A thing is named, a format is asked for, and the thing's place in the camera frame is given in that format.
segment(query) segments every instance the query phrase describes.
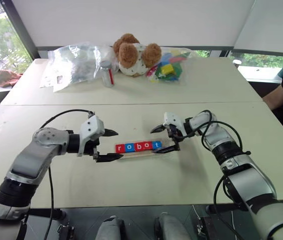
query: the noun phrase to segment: floor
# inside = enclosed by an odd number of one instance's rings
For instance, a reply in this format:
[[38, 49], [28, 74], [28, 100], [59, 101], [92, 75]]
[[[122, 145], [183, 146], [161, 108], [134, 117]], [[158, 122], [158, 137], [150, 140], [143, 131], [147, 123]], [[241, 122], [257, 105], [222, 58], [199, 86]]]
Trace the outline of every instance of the floor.
[[[207, 216], [205, 206], [195, 206], [197, 214]], [[162, 212], [168, 212], [179, 219], [185, 226], [192, 240], [203, 240], [204, 237], [197, 235], [197, 217], [192, 205], [162, 205], [162, 206], [128, 206], [128, 207], [92, 207], [92, 208], [68, 208], [63, 209], [67, 217], [63, 224], [69, 222], [75, 227], [76, 240], [94, 240], [99, 226], [103, 220], [116, 215], [124, 220], [126, 234], [129, 240], [155, 240], [154, 218]], [[232, 224], [231, 213], [222, 214], [223, 217]], [[216, 229], [216, 240], [235, 240], [235, 236], [218, 220], [211, 216]], [[252, 219], [247, 212], [239, 210], [233, 211], [235, 228], [246, 240], [259, 240], [258, 233], [253, 225]], [[58, 221], [53, 221], [48, 239], [58, 240]], [[42, 240], [47, 229], [48, 219], [43, 217], [30, 216], [26, 240]]]

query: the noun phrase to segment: teddy bear ear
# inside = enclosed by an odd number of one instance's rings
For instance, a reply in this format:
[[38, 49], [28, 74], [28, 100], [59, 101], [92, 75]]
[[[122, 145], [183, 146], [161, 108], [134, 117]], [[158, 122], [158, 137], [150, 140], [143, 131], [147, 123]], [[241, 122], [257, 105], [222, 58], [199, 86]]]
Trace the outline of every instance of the teddy bear ear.
[[161, 57], [162, 57], [161, 47], [158, 46], [156, 43], [149, 44], [141, 55], [141, 58], [144, 61], [145, 66], [147, 68], [151, 68], [156, 63], [158, 63]]
[[122, 43], [139, 44], [140, 42], [131, 33], [124, 34], [112, 46], [112, 48], [113, 48], [113, 50], [114, 50], [114, 52], [115, 52], [117, 57], [119, 55], [120, 46], [121, 46]]
[[132, 43], [122, 43], [119, 47], [118, 61], [124, 68], [134, 66], [138, 58], [136, 47]]

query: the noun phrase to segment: brown teddy bear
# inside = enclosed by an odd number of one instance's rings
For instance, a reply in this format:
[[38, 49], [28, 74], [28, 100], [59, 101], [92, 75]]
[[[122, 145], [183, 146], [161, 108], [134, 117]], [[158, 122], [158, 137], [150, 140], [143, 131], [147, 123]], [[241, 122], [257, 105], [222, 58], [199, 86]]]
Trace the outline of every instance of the brown teddy bear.
[[126, 33], [112, 46], [118, 58], [120, 71], [128, 76], [143, 75], [162, 57], [162, 50], [156, 43], [147, 46], [130, 33]]

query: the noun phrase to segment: blue letter block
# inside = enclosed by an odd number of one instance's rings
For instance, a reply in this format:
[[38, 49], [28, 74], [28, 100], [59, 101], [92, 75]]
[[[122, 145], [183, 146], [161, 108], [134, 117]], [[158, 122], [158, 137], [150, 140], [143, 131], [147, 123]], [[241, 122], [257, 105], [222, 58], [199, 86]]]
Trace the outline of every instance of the blue letter block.
[[126, 153], [135, 152], [134, 144], [133, 143], [126, 143], [125, 144], [125, 152]]
[[162, 147], [162, 142], [161, 141], [153, 141], [152, 142], [152, 149], [159, 149]]

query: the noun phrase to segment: clear plastic bag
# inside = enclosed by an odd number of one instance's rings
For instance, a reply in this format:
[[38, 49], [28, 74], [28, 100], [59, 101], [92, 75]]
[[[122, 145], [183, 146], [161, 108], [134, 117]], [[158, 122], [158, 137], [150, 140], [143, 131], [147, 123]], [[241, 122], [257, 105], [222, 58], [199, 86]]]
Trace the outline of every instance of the clear plastic bag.
[[198, 58], [195, 51], [188, 48], [162, 47], [159, 63], [147, 73], [152, 83], [180, 83], [184, 78], [189, 61]]
[[101, 77], [101, 62], [111, 62], [112, 72], [119, 69], [112, 47], [83, 42], [60, 47], [48, 52], [49, 62], [43, 73], [40, 87], [53, 86], [57, 92], [69, 85], [83, 81], [93, 82]]

